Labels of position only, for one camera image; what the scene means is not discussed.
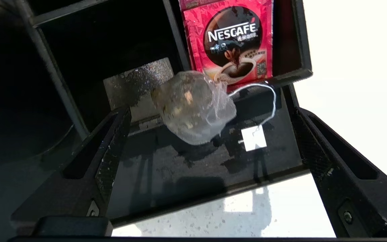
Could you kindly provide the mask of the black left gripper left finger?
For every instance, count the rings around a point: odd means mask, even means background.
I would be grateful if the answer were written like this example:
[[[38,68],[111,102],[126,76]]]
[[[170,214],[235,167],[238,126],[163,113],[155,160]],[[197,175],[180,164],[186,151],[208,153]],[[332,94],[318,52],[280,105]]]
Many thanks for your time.
[[[18,235],[30,235],[45,216],[106,214],[131,123],[130,109],[110,112],[10,218]]]

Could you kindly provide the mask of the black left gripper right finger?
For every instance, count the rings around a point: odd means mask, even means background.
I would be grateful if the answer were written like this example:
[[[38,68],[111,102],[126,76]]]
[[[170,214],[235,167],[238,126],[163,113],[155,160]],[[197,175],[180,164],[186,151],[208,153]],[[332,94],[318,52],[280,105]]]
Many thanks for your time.
[[[387,175],[312,112],[292,124],[335,235],[387,238]]]

